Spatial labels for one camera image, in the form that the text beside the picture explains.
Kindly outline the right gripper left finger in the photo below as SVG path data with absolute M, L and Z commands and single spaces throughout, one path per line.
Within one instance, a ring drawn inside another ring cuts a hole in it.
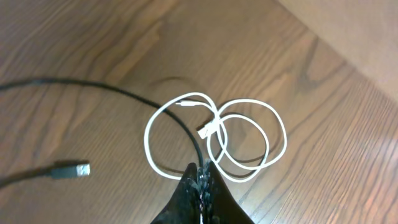
M 151 224 L 199 224 L 197 165 L 189 163 L 177 188 Z

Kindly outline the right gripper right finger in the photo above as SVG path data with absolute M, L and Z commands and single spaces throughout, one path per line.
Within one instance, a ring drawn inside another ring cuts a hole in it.
M 254 224 L 233 198 L 214 162 L 206 163 L 205 177 L 205 223 Z

